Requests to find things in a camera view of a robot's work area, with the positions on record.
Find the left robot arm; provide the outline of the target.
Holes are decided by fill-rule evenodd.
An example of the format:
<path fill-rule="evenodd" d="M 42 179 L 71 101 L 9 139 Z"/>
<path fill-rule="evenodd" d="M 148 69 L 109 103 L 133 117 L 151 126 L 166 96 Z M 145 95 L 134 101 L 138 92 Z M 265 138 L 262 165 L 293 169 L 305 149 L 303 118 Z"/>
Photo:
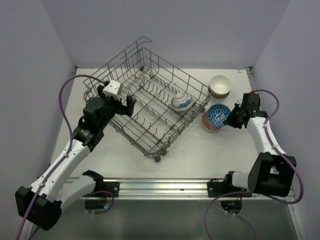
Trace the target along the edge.
<path fill-rule="evenodd" d="M 115 115 L 132 116 L 136 99 L 127 95 L 126 105 L 117 93 L 103 86 L 98 96 L 89 99 L 83 115 L 71 134 L 65 149 L 50 167 L 29 187 L 20 186 L 15 192 L 18 214 L 39 228 L 48 231 L 59 220 L 63 209 L 76 199 L 103 193 L 102 175 L 88 170 L 76 181 L 74 189 L 62 190 L 67 178 L 104 137 L 103 130 Z"/>

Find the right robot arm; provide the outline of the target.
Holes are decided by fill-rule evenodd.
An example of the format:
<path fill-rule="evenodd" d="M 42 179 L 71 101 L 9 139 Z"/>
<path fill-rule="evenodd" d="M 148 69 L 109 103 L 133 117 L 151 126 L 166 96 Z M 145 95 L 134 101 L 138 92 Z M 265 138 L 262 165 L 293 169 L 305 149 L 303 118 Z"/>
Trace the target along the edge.
<path fill-rule="evenodd" d="M 271 117 L 260 109 L 260 103 L 258 94 L 245 93 L 241 104 L 235 104 L 224 122 L 233 128 L 245 127 L 258 153 L 249 172 L 226 174 L 222 189 L 227 196 L 235 196 L 241 189 L 272 197 L 286 197 L 290 192 L 297 161 L 278 144 L 271 130 Z"/>

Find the red lattice bowl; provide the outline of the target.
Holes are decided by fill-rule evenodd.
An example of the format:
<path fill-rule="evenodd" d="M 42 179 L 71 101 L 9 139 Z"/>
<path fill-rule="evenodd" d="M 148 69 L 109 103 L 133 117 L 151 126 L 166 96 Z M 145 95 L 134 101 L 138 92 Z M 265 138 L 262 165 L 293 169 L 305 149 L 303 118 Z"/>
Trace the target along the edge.
<path fill-rule="evenodd" d="M 231 114 L 231 110 L 224 104 L 214 104 L 207 110 L 207 118 L 209 122 L 216 127 L 224 127 L 225 121 Z"/>

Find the plain white bowl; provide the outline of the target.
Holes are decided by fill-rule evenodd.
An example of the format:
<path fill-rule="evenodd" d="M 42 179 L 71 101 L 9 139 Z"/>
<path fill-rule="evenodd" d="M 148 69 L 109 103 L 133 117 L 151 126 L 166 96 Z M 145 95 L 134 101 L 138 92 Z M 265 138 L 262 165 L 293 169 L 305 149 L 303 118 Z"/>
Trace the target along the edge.
<path fill-rule="evenodd" d="M 211 96 L 210 100 L 213 101 L 213 102 L 223 102 L 223 101 L 226 100 L 226 98 L 216 98 L 214 96 Z"/>

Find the blue floral white bowl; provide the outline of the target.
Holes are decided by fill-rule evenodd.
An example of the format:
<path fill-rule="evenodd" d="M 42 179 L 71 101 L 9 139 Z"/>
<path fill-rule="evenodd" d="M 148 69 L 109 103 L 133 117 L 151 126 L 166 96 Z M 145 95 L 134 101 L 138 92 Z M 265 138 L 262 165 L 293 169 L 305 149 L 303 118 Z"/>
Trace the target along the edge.
<path fill-rule="evenodd" d="M 172 109 L 176 112 L 188 110 L 193 105 L 193 98 L 187 92 L 178 92 L 172 98 Z"/>

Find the blue zigzag bowl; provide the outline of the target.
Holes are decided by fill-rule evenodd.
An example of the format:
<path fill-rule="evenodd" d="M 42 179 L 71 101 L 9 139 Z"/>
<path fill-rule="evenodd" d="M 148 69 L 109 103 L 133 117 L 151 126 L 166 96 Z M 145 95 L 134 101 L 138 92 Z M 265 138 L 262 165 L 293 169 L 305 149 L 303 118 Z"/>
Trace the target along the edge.
<path fill-rule="evenodd" d="M 208 112 L 207 111 L 203 112 L 203 114 L 201 116 L 201 124 L 202 124 L 202 126 L 205 126 L 206 128 L 212 128 L 212 129 L 221 128 L 221 127 L 214 126 L 210 123 L 210 121 L 208 119 Z"/>

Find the red dotted pattern bowl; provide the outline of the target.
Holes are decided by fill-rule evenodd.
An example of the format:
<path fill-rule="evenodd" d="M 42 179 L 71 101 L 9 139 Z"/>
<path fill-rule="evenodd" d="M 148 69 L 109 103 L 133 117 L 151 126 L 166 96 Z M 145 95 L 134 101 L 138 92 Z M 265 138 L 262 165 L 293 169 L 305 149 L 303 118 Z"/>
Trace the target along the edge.
<path fill-rule="evenodd" d="M 217 93 L 217 92 L 213 91 L 210 86 L 208 87 L 208 95 L 210 97 L 213 96 L 215 98 L 227 98 L 229 96 L 229 94 L 230 94 L 230 91 L 228 91 L 226 93 Z"/>

